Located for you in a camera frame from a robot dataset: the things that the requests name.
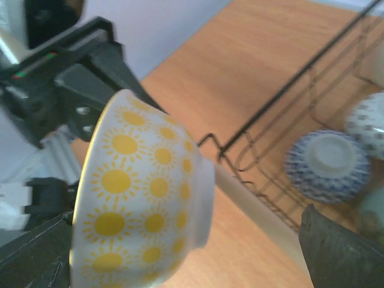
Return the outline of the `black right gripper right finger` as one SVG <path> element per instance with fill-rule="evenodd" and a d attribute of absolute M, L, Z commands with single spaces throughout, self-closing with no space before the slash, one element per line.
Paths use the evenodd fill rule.
<path fill-rule="evenodd" d="M 299 243 L 315 288 L 383 287 L 383 247 L 321 214 L 301 216 Z"/>

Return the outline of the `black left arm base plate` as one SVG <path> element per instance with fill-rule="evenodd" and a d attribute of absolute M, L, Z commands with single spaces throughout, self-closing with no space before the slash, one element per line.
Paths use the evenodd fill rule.
<path fill-rule="evenodd" d="M 32 178 L 26 186 L 32 188 L 32 202 L 23 208 L 29 219 L 24 232 L 74 209 L 79 182 L 72 184 L 53 177 Z"/>

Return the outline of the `red diamond pattern bowl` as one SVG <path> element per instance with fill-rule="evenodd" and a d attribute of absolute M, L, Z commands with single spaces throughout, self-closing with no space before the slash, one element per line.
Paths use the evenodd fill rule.
<path fill-rule="evenodd" d="M 369 156 L 383 160 L 383 91 L 360 101 L 346 116 L 344 130 Z"/>

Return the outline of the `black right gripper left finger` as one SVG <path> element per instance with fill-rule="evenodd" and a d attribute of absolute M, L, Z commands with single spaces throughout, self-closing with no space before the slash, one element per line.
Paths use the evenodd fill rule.
<path fill-rule="evenodd" d="M 1 287 L 69 287 L 72 212 L 1 247 Z"/>

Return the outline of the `yellow blue pattern bowl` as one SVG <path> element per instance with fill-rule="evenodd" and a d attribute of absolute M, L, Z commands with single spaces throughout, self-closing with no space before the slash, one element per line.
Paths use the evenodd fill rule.
<path fill-rule="evenodd" d="M 170 115 L 121 90 L 83 164 L 73 215 L 71 287 L 157 287 L 206 245 L 215 167 Z"/>

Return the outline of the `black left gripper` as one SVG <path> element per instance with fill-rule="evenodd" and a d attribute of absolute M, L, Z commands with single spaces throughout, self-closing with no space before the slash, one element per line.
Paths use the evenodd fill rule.
<path fill-rule="evenodd" d="M 1 71 L 1 106 L 33 146 L 66 125 L 89 142 L 112 96 L 122 89 L 164 109 L 124 62 L 112 22 L 96 17 Z"/>

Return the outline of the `red zigzag pattern bowl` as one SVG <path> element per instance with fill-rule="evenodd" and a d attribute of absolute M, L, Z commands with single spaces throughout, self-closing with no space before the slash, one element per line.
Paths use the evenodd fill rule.
<path fill-rule="evenodd" d="M 294 188 L 325 204 L 353 199 L 371 176 L 371 162 L 364 147 L 335 130 L 316 130 L 300 137 L 287 150 L 283 167 Z"/>

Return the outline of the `black wire dish rack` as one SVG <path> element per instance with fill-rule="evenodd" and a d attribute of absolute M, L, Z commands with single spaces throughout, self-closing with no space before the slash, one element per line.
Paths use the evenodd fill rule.
<path fill-rule="evenodd" d="M 383 2 L 371 1 L 225 143 L 214 142 L 219 187 L 298 267 L 298 231 L 312 200 L 286 175 L 285 154 L 316 130 L 343 129 L 351 108 L 378 87 L 371 65 L 383 43 Z"/>

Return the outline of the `mint green bowl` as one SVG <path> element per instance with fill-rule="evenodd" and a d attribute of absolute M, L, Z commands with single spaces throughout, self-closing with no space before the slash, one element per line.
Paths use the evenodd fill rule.
<path fill-rule="evenodd" d="M 383 186 L 370 191 L 360 201 L 356 225 L 360 234 L 383 242 Z"/>

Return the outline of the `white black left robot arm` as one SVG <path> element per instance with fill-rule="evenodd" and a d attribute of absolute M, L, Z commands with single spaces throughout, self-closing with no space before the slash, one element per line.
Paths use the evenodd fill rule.
<path fill-rule="evenodd" d="M 88 142 L 110 98 L 157 107 L 124 61 L 111 21 L 80 24 L 85 1 L 1 2 L 1 107 L 34 147 L 61 126 Z"/>

